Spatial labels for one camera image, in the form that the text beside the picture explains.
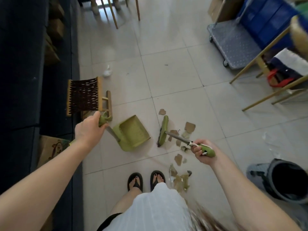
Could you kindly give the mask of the person's right hand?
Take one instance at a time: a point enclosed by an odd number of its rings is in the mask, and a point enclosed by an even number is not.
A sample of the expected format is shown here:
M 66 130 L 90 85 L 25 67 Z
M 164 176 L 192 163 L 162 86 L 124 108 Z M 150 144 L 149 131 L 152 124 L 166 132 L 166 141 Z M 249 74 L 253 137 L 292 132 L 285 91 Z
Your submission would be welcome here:
M 217 155 L 217 147 L 215 145 L 214 148 L 212 148 L 215 152 L 215 154 Z M 204 163 L 204 164 L 207 164 L 207 165 L 211 165 L 212 163 L 214 163 L 215 161 L 215 158 L 214 157 L 208 157 L 208 156 L 205 156 L 205 155 L 202 155 L 203 152 L 202 152 L 202 147 L 201 145 L 198 145 L 198 146 L 192 146 L 191 147 L 191 151 L 192 153 L 194 153 L 195 157 L 201 162 L 201 163 Z

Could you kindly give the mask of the person's left hand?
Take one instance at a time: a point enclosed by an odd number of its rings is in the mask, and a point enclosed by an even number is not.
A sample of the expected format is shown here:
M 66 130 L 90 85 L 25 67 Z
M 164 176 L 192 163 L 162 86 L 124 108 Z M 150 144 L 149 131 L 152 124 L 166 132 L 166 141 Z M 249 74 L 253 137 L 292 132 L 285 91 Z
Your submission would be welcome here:
M 100 141 L 104 133 L 98 133 L 99 120 L 101 113 L 96 111 L 93 115 L 88 116 L 75 127 L 75 139 L 73 143 L 86 147 L 88 149 L 94 148 Z

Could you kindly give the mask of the green dustpan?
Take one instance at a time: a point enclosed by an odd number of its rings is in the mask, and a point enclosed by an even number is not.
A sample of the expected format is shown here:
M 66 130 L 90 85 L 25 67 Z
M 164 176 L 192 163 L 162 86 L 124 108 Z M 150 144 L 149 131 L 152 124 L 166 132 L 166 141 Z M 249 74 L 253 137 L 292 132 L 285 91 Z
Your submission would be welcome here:
M 113 128 L 108 126 L 106 131 L 114 137 L 125 152 L 133 151 L 151 138 L 137 115 L 129 117 Z

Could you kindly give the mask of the green broom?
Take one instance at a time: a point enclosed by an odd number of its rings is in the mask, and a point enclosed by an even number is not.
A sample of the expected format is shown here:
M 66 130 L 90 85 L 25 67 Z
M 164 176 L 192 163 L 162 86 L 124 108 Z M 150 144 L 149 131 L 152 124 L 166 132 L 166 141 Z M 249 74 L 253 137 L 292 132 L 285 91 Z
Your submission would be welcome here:
M 159 135 L 158 141 L 157 141 L 158 147 L 161 147 L 162 145 L 164 145 L 167 136 L 169 136 L 169 137 L 175 138 L 176 140 L 179 140 L 180 142 L 185 143 L 187 146 L 200 147 L 201 150 L 202 150 L 202 155 L 205 155 L 205 156 L 210 157 L 210 158 L 214 158 L 216 156 L 215 151 L 209 145 L 206 145 L 206 144 L 203 144 L 203 143 L 196 144 L 196 143 L 190 141 L 189 139 L 183 138 L 183 137 L 181 137 L 177 134 L 169 132 L 167 130 L 168 122 L 169 122 L 169 117 L 167 115 L 165 115 L 164 118 L 163 118 L 162 125 L 161 125 L 160 135 Z

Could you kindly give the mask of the person's left forearm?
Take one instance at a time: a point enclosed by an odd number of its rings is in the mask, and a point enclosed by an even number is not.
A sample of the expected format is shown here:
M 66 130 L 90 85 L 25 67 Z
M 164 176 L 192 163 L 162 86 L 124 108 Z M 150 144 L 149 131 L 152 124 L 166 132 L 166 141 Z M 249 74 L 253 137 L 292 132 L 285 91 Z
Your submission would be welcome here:
M 76 141 L 0 195 L 0 231 L 40 231 L 88 153 Z

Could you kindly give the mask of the person's right forearm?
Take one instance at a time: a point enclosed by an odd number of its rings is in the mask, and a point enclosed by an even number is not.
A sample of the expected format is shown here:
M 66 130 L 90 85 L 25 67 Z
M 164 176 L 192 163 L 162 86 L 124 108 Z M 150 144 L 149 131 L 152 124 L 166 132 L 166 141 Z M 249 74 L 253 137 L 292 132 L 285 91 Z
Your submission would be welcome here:
M 247 231 L 301 231 L 295 221 L 259 190 L 225 154 L 207 160 L 236 221 Z

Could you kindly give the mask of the scattered brown cardboard scraps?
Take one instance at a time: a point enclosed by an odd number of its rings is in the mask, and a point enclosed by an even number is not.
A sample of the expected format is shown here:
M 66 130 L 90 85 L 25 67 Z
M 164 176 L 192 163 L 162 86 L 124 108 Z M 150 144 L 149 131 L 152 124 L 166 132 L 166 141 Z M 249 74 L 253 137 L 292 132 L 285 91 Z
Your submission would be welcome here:
M 165 116 L 166 112 L 164 109 L 161 109 L 159 112 L 160 115 Z M 182 134 L 180 134 L 179 130 L 170 130 L 171 133 L 177 134 L 183 138 L 189 139 L 191 134 L 195 131 L 196 125 L 193 123 L 186 122 L 184 131 Z M 169 142 L 172 141 L 172 137 L 167 136 L 166 140 Z M 176 140 L 175 142 L 176 146 L 180 148 L 180 150 L 184 153 L 188 153 L 190 151 L 189 146 L 187 146 L 185 143 L 180 142 L 179 140 Z M 177 154 L 174 157 L 174 161 L 178 167 L 181 165 L 187 163 L 187 159 L 183 157 L 181 154 Z M 172 187 L 181 194 L 182 192 L 187 192 L 188 188 L 190 187 L 188 184 L 188 179 L 191 176 L 192 172 L 188 170 L 186 173 L 179 174 L 176 170 L 176 168 L 173 166 L 173 164 L 169 167 L 169 175 L 170 175 L 170 182 Z

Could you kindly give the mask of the woven wooden stool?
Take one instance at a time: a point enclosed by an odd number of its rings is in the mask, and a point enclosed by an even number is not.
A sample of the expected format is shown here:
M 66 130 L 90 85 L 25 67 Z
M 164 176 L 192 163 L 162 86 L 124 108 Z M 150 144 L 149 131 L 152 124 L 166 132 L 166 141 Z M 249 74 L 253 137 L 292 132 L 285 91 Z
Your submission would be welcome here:
M 103 92 L 103 78 L 68 80 L 66 116 L 81 113 L 84 118 L 91 111 L 99 111 L 107 121 L 112 121 L 111 91 Z

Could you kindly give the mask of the crumpled white paper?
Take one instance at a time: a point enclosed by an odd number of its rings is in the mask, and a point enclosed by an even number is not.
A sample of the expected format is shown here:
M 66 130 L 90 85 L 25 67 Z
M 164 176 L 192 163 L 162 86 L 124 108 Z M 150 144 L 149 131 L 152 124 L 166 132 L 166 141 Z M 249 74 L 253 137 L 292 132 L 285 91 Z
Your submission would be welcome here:
M 107 65 L 106 70 L 102 73 L 102 77 L 109 78 L 113 74 L 113 70 L 110 68 L 110 65 Z

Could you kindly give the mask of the printed cardboard box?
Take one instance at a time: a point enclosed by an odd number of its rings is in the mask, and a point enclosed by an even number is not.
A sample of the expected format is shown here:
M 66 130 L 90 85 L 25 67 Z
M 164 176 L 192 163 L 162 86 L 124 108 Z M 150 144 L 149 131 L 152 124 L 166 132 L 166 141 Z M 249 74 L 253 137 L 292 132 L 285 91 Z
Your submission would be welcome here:
M 69 146 L 70 142 L 70 140 L 66 139 L 41 135 L 39 138 L 37 168 L 59 155 Z

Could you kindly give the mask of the black right sandal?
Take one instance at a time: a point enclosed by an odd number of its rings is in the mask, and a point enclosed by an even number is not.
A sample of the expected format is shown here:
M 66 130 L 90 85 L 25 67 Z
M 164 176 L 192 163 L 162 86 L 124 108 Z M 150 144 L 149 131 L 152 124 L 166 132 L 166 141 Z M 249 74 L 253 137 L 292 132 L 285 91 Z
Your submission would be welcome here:
M 166 182 L 166 179 L 165 179 L 165 176 L 164 174 L 161 172 L 161 171 L 153 171 L 151 176 L 150 176 L 150 191 L 152 192 L 155 188 L 155 186 L 158 184 L 158 183 L 165 183 Z

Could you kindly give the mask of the black sandal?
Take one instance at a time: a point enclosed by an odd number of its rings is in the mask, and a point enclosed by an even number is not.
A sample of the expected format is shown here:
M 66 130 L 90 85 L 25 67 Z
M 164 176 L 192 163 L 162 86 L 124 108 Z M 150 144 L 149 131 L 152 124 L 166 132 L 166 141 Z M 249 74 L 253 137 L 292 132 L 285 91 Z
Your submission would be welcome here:
M 165 183 L 166 182 L 166 179 L 165 179 L 165 176 L 164 174 L 161 172 L 161 171 L 153 171 L 151 176 L 150 176 L 150 191 L 152 192 L 155 188 L 155 186 L 158 184 L 158 183 Z
M 138 188 L 143 192 L 143 178 L 138 172 L 132 173 L 128 178 L 127 189 L 130 191 L 132 188 Z

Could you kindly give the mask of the black left sandal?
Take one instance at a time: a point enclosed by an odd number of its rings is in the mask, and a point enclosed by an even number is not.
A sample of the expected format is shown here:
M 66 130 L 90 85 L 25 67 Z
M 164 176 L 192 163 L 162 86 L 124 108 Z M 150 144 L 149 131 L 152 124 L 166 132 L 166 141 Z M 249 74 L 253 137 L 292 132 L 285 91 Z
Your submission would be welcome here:
M 138 172 L 132 173 L 128 178 L 127 189 L 130 191 L 132 188 L 138 188 L 143 192 L 143 178 Z

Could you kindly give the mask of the grey trash bin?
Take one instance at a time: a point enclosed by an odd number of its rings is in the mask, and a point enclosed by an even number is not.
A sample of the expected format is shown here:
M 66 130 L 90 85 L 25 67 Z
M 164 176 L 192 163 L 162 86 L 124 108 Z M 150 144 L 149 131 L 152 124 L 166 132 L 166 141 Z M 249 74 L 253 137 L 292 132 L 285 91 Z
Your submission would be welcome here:
M 274 158 L 270 163 L 249 165 L 246 176 L 275 199 L 308 204 L 308 173 L 296 163 Z

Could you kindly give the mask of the dark blue sofa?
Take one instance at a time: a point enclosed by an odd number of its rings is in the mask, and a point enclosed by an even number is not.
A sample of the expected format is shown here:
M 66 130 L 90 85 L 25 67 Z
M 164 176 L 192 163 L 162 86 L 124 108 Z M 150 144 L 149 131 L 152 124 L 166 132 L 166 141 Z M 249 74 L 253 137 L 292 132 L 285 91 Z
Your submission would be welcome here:
M 0 0 L 0 195 L 32 173 L 39 138 L 73 140 L 80 115 L 66 116 L 68 80 L 79 80 L 77 0 L 59 0 L 60 62 L 44 66 L 49 0 Z

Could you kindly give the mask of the white dress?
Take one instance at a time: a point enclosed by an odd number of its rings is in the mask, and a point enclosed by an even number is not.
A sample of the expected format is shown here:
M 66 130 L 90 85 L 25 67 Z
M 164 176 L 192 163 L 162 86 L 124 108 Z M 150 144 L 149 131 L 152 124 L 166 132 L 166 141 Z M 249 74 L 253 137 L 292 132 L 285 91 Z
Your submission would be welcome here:
M 138 195 L 102 231 L 191 231 L 192 227 L 184 198 L 162 182 L 152 192 Z

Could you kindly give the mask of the wooden chair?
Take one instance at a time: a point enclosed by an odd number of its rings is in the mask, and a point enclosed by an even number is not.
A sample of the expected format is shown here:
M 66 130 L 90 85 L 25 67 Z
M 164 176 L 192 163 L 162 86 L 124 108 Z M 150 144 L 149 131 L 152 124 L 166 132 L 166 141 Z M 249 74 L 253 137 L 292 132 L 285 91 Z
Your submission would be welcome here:
M 281 34 L 279 34 L 268 46 L 266 46 L 264 50 L 262 50 L 247 66 L 245 66 L 235 76 L 235 78 L 230 82 L 230 84 L 232 84 L 237 78 L 244 74 L 254 64 L 257 64 L 261 70 L 261 73 L 258 74 L 256 78 L 262 75 L 267 78 L 267 75 L 269 74 L 270 70 L 266 65 L 267 61 L 265 60 L 265 54 L 269 52 L 271 48 L 275 46 L 287 34 L 290 35 L 292 46 L 286 48 L 308 61 L 308 20 L 302 15 L 295 15 L 291 18 L 290 25 Z M 287 93 L 287 95 L 272 102 L 272 105 L 285 101 L 293 96 L 299 95 L 304 92 L 308 92 L 308 75 L 286 85 L 283 88 L 274 88 L 274 92 L 272 94 L 245 107 L 244 109 L 242 109 L 242 111 L 245 112 L 252 107 L 255 107 L 256 105 L 259 105 L 260 103 L 271 99 L 272 97 L 279 96 L 282 93 Z

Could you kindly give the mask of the grey platform cart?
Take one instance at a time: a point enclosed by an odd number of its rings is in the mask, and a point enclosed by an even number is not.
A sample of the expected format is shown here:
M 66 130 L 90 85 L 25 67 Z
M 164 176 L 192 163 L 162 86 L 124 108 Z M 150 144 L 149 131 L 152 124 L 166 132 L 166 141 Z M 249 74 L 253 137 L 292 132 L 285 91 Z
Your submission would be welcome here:
M 210 42 L 215 43 L 224 58 L 224 67 L 242 69 L 261 52 L 249 32 L 236 20 L 212 23 L 207 30 Z

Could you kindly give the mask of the stacked cardboard boxes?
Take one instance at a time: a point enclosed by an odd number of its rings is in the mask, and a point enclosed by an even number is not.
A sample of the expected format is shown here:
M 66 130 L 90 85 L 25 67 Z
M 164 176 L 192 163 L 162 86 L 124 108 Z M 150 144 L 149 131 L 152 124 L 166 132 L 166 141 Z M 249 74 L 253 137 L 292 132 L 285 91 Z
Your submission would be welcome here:
M 64 9 L 59 0 L 49 0 L 48 4 L 44 66 L 51 66 L 60 62 L 58 47 L 64 36 Z

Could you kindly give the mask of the wooden chair legs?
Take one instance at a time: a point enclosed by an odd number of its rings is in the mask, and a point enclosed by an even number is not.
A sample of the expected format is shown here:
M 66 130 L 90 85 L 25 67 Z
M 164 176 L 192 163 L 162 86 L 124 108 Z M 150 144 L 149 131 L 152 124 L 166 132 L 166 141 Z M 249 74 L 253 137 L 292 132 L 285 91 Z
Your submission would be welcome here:
M 106 11 L 106 5 L 104 4 L 103 0 L 100 0 L 100 1 L 101 1 L 101 6 L 103 8 L 103 11 L 106 15 L 106 18 L 108 18 L 108 14 L 107 14 L 107 11 Z M 137 17 L 138 17 L 138 21 L 140 22 L 141 21 L 141 15 L 140 15 L 140 8 L 139 8 L 139 0 L 135 0 L 135 2 L 136 2 Z M 115 28 L 119 29 L 114 9 L 115 10 L 121 10 L 120 1 L 117 0 L 117 2 L 115 2 L 114 0 L 112 0 L 112 2 L 111 2 L 111 0 L 107 0 L 107 3 L 108 3 L 107 7 L 109 7 L 109 9 L 110 9 Z M 125 4 L 126 4 L 126 7 L 128 8 L 129 0 L 125 0 Z M 92 10 L 94 15 L 100 15 L 99 6 L 98 6 L 98 3 L 97 3 L 96 0 L 90 0 L 90 7 L 91 7 L 91 10 Z

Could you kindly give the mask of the white cloth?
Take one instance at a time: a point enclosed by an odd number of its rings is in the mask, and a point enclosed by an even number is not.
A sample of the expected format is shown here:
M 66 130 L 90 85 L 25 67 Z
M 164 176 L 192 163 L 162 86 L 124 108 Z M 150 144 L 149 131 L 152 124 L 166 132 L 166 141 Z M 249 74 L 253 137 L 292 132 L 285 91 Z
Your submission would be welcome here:
M 294 71 L 301 76 L 308 75 L 308 61 L 287 48 L 277 53 L 271 63 L 285 71 Z

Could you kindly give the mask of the plain cardboard box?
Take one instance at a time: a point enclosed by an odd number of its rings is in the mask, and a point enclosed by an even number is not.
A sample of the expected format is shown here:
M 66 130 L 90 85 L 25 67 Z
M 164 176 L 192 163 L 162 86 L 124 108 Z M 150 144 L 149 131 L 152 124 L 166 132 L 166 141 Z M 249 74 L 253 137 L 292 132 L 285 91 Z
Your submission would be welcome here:
M 213 23 L 235 19 L 245 0 L 212 0 L 208 9 Z

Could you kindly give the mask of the blue plastic crate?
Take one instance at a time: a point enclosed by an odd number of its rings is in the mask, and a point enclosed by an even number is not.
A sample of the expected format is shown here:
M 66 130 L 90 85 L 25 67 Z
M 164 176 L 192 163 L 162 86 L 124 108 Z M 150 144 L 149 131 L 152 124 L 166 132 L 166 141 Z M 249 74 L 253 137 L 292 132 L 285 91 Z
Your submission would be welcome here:
M 240 24 L 247 30 L 260 49 L 264 49 L 289 25 L 291 18 L 300 12 L 285 0 L 252 0 L 244 4 Z

